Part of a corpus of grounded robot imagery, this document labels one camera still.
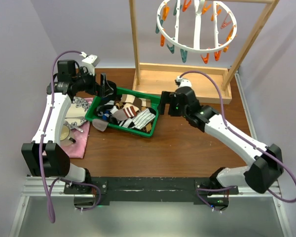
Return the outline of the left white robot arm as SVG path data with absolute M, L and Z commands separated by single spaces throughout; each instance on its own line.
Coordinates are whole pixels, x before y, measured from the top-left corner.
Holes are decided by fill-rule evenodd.
M 100 83 L 96 83 L 95 66 L 99 58 L 89 55 L 79 66 L 75 60 L 57 62 L 58 72 L 46 89 L 46 107 L 39 128 L 30 143 L 24 143 L 21 153 L 31 175 L 64 177 L 75 181 L 79 193 L 92 192 L 92 180 L 87 169 L 77 167 L 70 162 L 69 156 L 61 148 L 60 137 L 65 116 L 73 98 L 80 91 L 101 98 L 114 98 L 116 85 L 101 74 Z

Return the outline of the pink cloth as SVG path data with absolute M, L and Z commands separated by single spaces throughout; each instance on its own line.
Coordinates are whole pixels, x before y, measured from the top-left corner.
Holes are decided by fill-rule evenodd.
M 86 99 L 90 105 L 93 102 L 93 98 L 84 98 L 84 99 Z M 86 120 L 86 122 L 79 128 L 83 129 L 82 133 L 75 129 L 71 129 L 71 131 L 74 133 L 76 143 L 69 146 L 65 146 L 65 147 L 61 146 L 61 148 L 66 152 L 66 154 L 70 158 L 82 159 L 85 153 L 89 130 L 90 130 L 90 122 Z

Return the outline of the wooden hanger rack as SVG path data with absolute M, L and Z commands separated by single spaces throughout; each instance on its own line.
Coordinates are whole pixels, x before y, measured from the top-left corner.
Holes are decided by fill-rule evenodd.
M 133 38 L 133 48 L 135 57 L 135 76 L 132 89 L 134 91 L 160 95 L 164 90 L 173 90 L 175 88 L 174 79 L 175 76 L 189 70 L 202 71 L 211 76 L 214 82 L 218 85 L 219 92 L 222 94 L 222 100 L 225 104 L 229 104 L 232 100 L 230 82 L 237 73 L 241 63 L 245 59 L 249 50 L 256 41 L 262 28 L 266 24 L 273 10 L 278 4 L 276 0 L 264 0 L 262 3 L 265 5 L 261 15 L 257 22 L 253 26 L 247 40 L 245 41 L 238 56 L 233 62 L 230 69 L 217 68 L 217 67 L 197 67 L 171 65 L 171 64 L 156 64 L 156 63 L 142 63 L 139 59 L 139 48 L 137 38 L 137 26 L 136 26 L 136 8 L 135 1 L 129 1 L 131 29 Z

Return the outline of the metal spoon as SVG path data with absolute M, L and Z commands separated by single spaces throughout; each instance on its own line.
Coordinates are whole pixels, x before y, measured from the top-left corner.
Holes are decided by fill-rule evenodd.
M 64 125 L 68 126 L 69 128 L 74 128 L 75 130 L 77 130 L 77 131 L 79 131 L 81 133 L 83 132 L 83 129 L 79 128 L 78 126 L 71 125 L 67 121 L 64 121 Z

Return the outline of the green plastic bin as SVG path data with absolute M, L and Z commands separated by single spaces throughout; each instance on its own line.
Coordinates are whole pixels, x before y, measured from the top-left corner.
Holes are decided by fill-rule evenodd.
M 110 123 L 108 124 L 107 128 L 111 127 L 117 130 L 129 132 L 129 133 L 140 135 L 147 138 L 153 135 L 153 131 L 155 129 L 156 122 L 159 115 L 157 107 L 160 103 L 160 97 L 125 89 L 122 87 L 117 87 L 117 93 L 115 98 L 102 98 L 100 96 L 94 97 L 93 102 L 90 105 L 90 108 L 85 115 L 85 119 L 90 122 L 92 122 L 93 119 L 101 119 L 97 115 L 95 115 L 95 110 L 101 101 L 109 101 L 109 100 L 114 100 L 115 106 L 116 106 L 116 109 L 111 110 L 111 112 L 114 112 L 117 109 L 121 109 L 126 103 L 131 103 L 140 109 L 139 112 L 145 110 L 146 108 L 153 108 L 156 111 L 156 117 L 153 121 L 148 123 L 146 127 L 144 127 L 141 130 L 129 129 L 129 128 L 121 127 L 118 124 L 115 125 Z

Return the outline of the grey sock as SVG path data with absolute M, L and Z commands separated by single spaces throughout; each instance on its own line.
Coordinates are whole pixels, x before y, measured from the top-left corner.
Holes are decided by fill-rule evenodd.
M 108 122 L 104 121 L 102 119 L 93 119 L 92 120 L 92 125 L 98 130 L 98 131 L 105 131 L 107 126 L 108 126 Z

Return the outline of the white round clip hanger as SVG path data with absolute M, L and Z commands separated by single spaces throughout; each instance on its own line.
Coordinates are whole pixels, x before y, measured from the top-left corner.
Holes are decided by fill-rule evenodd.
M 180 16 L 181 13 L 186 12 L 191 4 L 194 5 L 195 17 L 193 45 L 187 46 L 179 42 Z M 213 10 L 211 21 L 213 22 L 214 46 L 201 48 L 202 17 L 210 9 Z M 187 61 L 187 54 L 189 52 L 200 54 L 204 64 L 208 63 L 211 53 L 214 54 L 214 59 L 219 61 L 221 53 L 228 51 L 229 45 L 237 36 L 236 18 L 230 8 L 222 1 L 214 0 L 208 4 L 205 0 L 185 0 L 184 2 L 177 0 L 173 7 L 173 16 L 175 17 L 173 36 L 169 35 L 163 27 L 169 12 L 170 6 L 168 1 L 162 1 L 156 13 L 155 33 L 160 34 L 161 47 L 166 46 L 172 54 L 175 53 L 176 48 L 180 50 L 183 63 Z

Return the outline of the blue patterned plate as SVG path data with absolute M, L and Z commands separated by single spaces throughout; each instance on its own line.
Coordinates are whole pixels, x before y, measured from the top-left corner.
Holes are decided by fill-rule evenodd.
M 65 121 L 68 123 L 70 129 L 74 127 L 81 127 L 85 122 L 85 115 L 89 110 L 90 104 L 81 97 L 74 97 L 70 108 L 65 116 Z

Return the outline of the black blue sports sock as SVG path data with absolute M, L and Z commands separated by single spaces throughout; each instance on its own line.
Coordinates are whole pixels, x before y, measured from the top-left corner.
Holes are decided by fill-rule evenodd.
M 118 120 L 112 115 L 111 112 L 111 110 L 114 109 L 116 109 L 114 100 L 101 101 L 95 110 L 95 115 L 110 124 L 117 125 Z

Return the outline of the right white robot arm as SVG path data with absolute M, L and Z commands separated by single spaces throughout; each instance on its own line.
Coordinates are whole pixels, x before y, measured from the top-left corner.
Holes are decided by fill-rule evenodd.
M 166 104 L 169 104 L 169 115 L 184 117 L 191 126 L 220 140 L 246 163 L 243 167 L 222 167 L 214 172 L 210 177 L 213 193 L 221 194 L 229 186 L 248 186 L 263 194 L 283 173 L 279 165 L 283 160 L 282 152 L 277 145 L 267 146 L 224 122 L 217 110 L 200 105 L 190 87 L 181 87 L 175 92 L 163 91 L 158 105 L 161 115 Z

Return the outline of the white black striped sock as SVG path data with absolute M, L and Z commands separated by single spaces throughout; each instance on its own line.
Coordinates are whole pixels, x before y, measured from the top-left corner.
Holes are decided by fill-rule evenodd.
M 148 123 L 153 121 L 155 117 L 156 111 L 153 108 L 146 108 L 139 112 L 135 117 L 119 122 L 118 125 L 129 129 L 141 130 L 146 127 Z

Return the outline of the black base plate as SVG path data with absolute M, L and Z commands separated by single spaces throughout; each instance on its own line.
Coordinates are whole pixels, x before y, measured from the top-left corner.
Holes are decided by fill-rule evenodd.
M 169 177 L 92 177 L 92 184 L 101 190 L 101 205 L 111 201 L 192 202 L 203 204 L 199 194 L 214 207 L 228 206 L 227 195 L 239 194 L 238 188 L 219 193 L 196 189 L 211 189 L 209 178 Z

